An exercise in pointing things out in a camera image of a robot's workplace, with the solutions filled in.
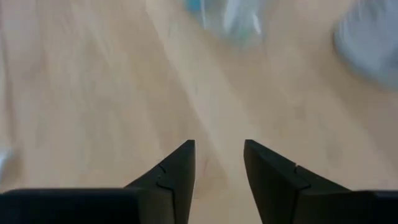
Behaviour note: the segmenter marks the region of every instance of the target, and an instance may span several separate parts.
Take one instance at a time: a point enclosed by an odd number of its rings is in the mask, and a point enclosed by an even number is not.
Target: gray object
[[[339,23],[335,46],[358,73],[398,88],[398,0],[360,0]]]

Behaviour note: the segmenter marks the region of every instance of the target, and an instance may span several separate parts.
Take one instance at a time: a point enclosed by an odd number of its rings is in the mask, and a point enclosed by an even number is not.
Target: light wood floor
[[[178,0],[1,0],[0,144],[16,187],[120,187],[197,140],[191,223],[260,223],[244,140],[351,189],[398,189],[398,96],[331,32],[353,1],[278,0],[238,50]]]

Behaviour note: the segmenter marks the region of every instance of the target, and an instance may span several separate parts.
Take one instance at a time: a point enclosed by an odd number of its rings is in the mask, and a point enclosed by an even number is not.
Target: white object
[[[335,32],[339,53],[359,73],[398,87],[398,0],[356,2]]]
[[[12,149],[0,149],[0,180],[2,180],[7,161],[12,156]]]
[[[192,11],[205,29],[217,36],[247,45],[263,40],[262,16],[270,0],[199,0],[200,12]]]

